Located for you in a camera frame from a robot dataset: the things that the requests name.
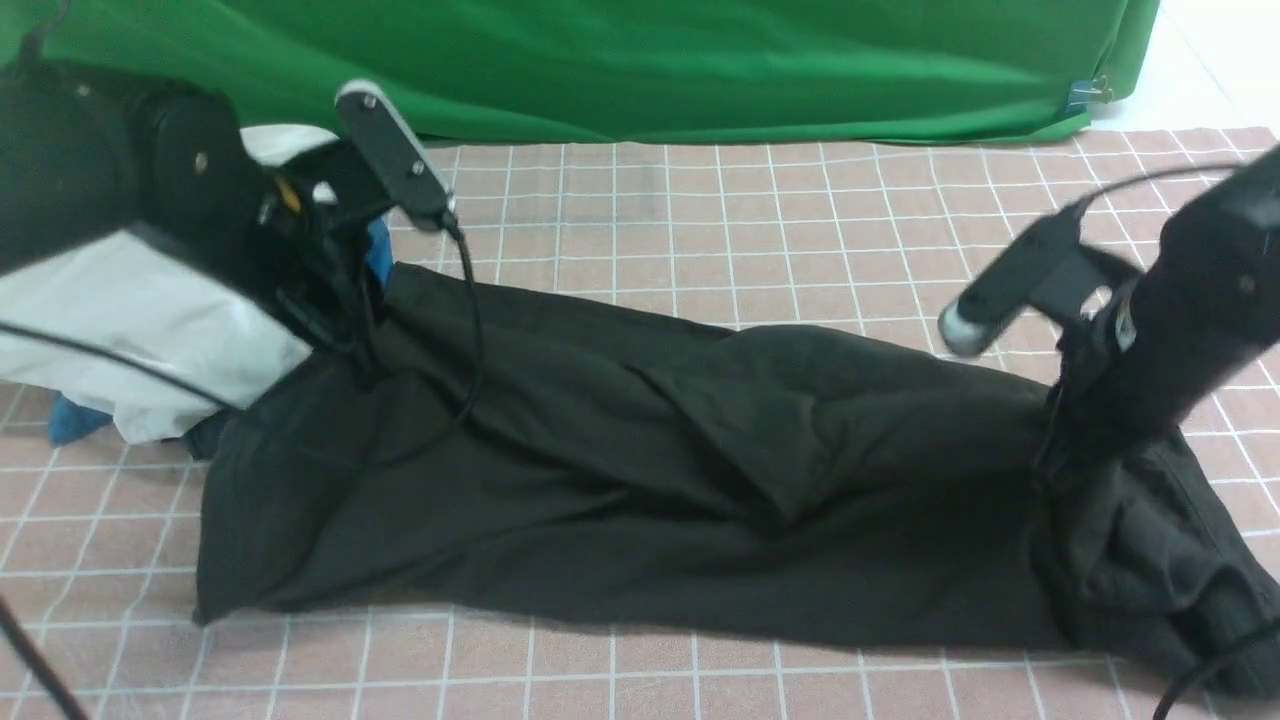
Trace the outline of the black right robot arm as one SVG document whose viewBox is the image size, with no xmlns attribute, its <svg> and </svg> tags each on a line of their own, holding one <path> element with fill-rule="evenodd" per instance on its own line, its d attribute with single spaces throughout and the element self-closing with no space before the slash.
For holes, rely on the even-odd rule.
<svg viewBox="0 0 1280 720">
<path fill-rule="evenodd" d="M 1140 272 L 1087 254 L 1111 296 L 1064 331 L 1037 459 L 1048 487 L 1169 437 L 1277 342 L 1277 150 L 1238 167 L 1165 223 Z"/>
</svg>

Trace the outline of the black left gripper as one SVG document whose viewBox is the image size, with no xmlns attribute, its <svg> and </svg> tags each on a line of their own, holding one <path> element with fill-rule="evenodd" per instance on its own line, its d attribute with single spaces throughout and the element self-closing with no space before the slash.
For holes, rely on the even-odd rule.
<svg viewBox="0 0 1280 720">
<path fill-rule="evenodd" d="M 311 150 L 282 167 L 236 155 L 241 292 L 360 386 L 383 372 L 374 348 L 381 292 L 365 256 L 387 191 L 356 150 Z"/>
</svg>

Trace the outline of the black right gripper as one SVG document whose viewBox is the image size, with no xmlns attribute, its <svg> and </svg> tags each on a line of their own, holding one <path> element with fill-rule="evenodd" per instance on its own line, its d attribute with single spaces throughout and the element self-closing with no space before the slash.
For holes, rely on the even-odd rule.
<svg viewBox="0 0 1280 720">
<path fill-rule="evenodd" d="M 1161 293 L 1129 290 L 1075 347 L 1037 462 L 1042 488 L 1061 489 L 1075 474 L 1158 443 L 1187 416 L 1183 334 L 1165 302 Z"/>
</svg>

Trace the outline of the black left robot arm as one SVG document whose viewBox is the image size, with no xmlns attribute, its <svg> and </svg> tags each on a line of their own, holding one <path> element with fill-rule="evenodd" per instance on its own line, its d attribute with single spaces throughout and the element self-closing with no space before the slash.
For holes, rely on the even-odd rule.
<svg viewBox="0 0 1280 720">
<path fill-rule="evenodd" d="M 269 165 L 223 94 L 32 56 L 3 68 L 1 126 L 4 274 L 123 231 L 356 375 L 379 373 L 366 228 L 390 204 L 371 190 L 353 211 L 314 197 L 356 169 L 348 141 Z"/>
</svg>

